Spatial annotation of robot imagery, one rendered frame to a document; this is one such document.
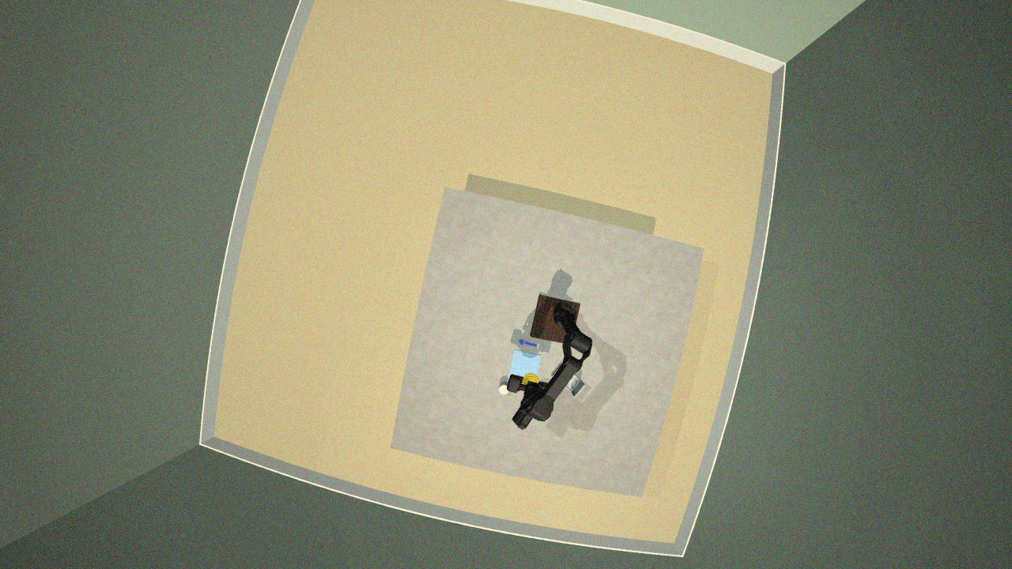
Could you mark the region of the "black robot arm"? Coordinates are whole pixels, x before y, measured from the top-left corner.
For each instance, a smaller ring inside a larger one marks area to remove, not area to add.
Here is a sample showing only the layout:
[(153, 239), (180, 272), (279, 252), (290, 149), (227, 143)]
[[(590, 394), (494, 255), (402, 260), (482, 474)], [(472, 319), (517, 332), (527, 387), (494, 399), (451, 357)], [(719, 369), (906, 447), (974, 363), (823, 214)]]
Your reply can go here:
[[(583, 361), (591, 354), (592, 340), (582, 333), (575, 324), (576, 314), (571, 307), (565, 305), (564, 303), (556, 303), (553, 306), (553, 317), (556, 324), (561, 328), (566, 330), (566, 336), (563, 342), (563, 353), (564, 359), (561, 361), (561, 365), (557, 372), (554, 372), (554, 376), (549, 381), (545, 389), (532, 388), (527, 391), (521, 401), (521, 406), (516, 412), (512, 420), (518, 425), (518, 428), (527, 428), (531, 419), (538, 419), (538, 421), (546, 421), (553, 411), (553, 403), (557, 396), (563, 391), (565, 386), (570, 382), (572, 376), (581, 370)], [(571, 347), (577, 352), (581, 352), (582, 359), (576, 359), (572, 356)], [(525, 398), (527, 400), (525, 401)]]

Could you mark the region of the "light blue rectangular mat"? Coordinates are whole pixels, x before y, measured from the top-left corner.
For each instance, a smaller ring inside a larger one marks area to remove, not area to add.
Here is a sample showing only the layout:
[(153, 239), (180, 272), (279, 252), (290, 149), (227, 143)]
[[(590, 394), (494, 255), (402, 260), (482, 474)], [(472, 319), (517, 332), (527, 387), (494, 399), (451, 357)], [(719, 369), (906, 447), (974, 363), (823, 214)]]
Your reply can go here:
[(519, 350), (514, 349), (508, 379), (510, 374), (521, 375), (521, 377), (524, 377), (524, 375), (528, 374), (528, 372), (534, 372), (534, 374), (536, 374), (536, 372), (538, 372), (538, 365), (541, 363), (541, 354), (520, 352)]

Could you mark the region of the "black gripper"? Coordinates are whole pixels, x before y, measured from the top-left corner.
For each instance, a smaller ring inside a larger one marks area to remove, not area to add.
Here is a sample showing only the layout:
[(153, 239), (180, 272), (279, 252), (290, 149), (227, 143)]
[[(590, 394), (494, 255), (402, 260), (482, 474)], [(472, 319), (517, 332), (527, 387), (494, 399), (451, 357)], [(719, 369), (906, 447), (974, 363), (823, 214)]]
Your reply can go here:
[(523, 385), (522, 379), (523, 377), (521, 377), (521, 375), (510, 374), (507, 390), (514, 393), (517, 393), (517, 391), (526, 391), (525, 395), (527, 395), (527, 391), (529, 391), (529, 389), (541, 388), (541, 390), (543, 390), (547, 385), (546, 382), (538, 382), (538, 384), (536, 384), (536, 382), (528, 382), (527, 385)]

